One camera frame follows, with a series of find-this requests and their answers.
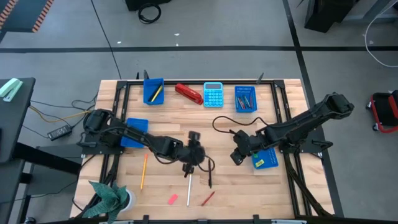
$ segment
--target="cart wheel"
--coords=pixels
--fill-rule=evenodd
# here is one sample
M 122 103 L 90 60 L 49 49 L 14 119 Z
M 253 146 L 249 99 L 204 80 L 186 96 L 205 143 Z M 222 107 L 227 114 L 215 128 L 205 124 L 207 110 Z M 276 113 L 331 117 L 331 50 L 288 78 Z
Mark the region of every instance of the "cart wheel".
M 378 131 L 379 127 L 377 126 L 377 124 L 375 124 L 375 125 L 373 125 L 372 129 L 373 129 L 373 131 Z
M 26 217 L 24 224 L 36 224 L 36 219 L 32 217 Z
M 366 106 L 365 109 L 370 110 L 372 108 L 372 102 L 369 102 Z

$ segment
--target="wooden tabletop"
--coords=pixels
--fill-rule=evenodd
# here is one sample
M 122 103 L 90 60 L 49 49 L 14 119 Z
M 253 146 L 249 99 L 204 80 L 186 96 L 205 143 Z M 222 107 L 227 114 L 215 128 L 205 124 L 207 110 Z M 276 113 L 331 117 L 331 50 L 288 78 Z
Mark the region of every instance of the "wooden tabletop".
M 103 80 L 99 88 L 96 108 L 112 109 L 117 80 Z M 307 110 L 301 81 L 285 80 L 287 98 L 292 116 Z M 199 93 L 203 85 L 190 85 Z M 119 214 L 120 220 L 142 220 L 149 215 L 151 220 L 188 220 L 188 219 L 251 219 L 253 214 L 260 218 L 293 218 L 290 192 L 283 156 L 277 152 L 279 166 L 270 169 L 256 170 L 251 158 L 247 158 L 240 166 L 236 166 L 229 155 L 235 149 L 233 135 L 216 132 L 211 127 L 213 119 L 219 115 L 229 116 L 242 123 L 250 123 L 260 116 L 267 123 L 275 123 L 276 115 L 269 85 L 257 85 L 256 97 L 258 110 L 254 113 L 237 113 L 234 105 L 234 85 L 224 85 L 224 107 L 218 109 L 199 106 L 179 95 L 173 85 L 165 86 L 165 103 L 148 106 L 142 102 L 142 86 L 132 86 L 129 93 L 127 118 L 149 120 L 149 130 L 153 135 L 168 135 L 188 141 L 188 132 L 201 133 L 201 145 L 206 154 L 216 163 L 213 171 L 213 188 L 208 186 L 208 173 L 196 168 L 192 177 L 190 206 L 187 207 L 188 178 L 183 177 L 182 164 L 176 162 L 162 165 L 156 161 L 148 149 L 127 148 L 120 158 L 117 182 L 126 185 L 137 197 L 134 208 Z M 278 90 L 278 99 L 282 105 L 282 97 Z M 119 104 L 118 116 L 122 103 Z M 252 126 L 239 126 L 226 119 L 217 121 L 220 129 L 242 129 L 249 134 L 263 128 L 259 121 Z M 144 155 L 149 154 L 147 161 L 144 189 L 140 191 Z M 323 171 L 322 162 L 311 154 L 301 154 L 305 181 L 314 197 L 323 208 L 333 213 L 330 194 Z M 77 205 L 84 207 L 94 194 L 89 180 L 98 181 L 103 156 L 96 156 L 82 169 L 75 194 Z M 201 203 L 215 191 L 214 196 L 204 207 Z M 300 211 L 303 213 L 302 196 L 296 186 Z M 169 198 L 177 194 L 178 199 L 168 205 Z M 72 207 L 71 217 L 80 211 Z

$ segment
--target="red stapler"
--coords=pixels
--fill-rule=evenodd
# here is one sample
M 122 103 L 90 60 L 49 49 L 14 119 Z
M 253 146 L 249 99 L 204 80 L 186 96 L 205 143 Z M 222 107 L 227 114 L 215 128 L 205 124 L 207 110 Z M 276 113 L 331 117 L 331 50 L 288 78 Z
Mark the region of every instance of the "red stapler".
M 178 83 L 175 86 L 175 91 L 185 97 L 187 97 L 188 99 L 194 101 L 195 103 L 201 105 L 203 103 L 203 98 L 201 97 L 201 94 L 199 94 L 198 92 L 188 88 L 187 86 Z

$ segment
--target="blue bin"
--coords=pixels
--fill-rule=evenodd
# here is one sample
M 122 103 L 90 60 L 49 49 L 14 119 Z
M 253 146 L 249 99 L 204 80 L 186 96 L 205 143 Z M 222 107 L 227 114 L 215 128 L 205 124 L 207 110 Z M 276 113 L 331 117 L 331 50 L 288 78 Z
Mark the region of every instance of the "blue bin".
M 150 102 L 150 97 L 155 93 L 159 85 L 162 85 L 163 89 L 160 91 L 157 98 Z M 148 105 L 162 105 L 164 103 L 164 79 L 154 78 L 144 80 L 144 103 Z
M 251 159 L 253 161 L 253 166 L 256 169 L 277 167 L 279 165 L 278 158 L 276 158 L 275 149 L 273 147 L 253 154 Z
M 244 96 L 250 102 L 250 96 L 252 97 L 252 107 L 248 107 L 245 102 L 246 109 L 243 109 L 238 101 L 238 97 L 244 101 Z M 254 86 L 236 86 L 235 87 L 235 107 L 238 113 L 252 113 L 257 110 L 257 98 L 256 89 Z
M 136 118 L 129 118 L 127 119 L 127 125 L 135 127 L 141 131 L 148 132 L 148 120 L 147 119 L 136 119 Z M 123 147 L 136 147 L 136 148 L 143 148 L 144 145 L 138 143 L 134 140 L 131 140 L 126 137 L 122 137 L 120 145 Z

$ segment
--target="pink eraser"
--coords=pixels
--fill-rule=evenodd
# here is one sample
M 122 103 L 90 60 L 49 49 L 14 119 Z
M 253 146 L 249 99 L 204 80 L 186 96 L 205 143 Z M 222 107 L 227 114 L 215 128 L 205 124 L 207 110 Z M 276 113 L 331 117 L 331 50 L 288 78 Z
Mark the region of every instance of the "pink eraser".
M 172 205 L 176 199 L 178 198 L 178 196 L 176 194 L 173 194 L 172 197 L 170 197 L 169 199 L 169 205 Z

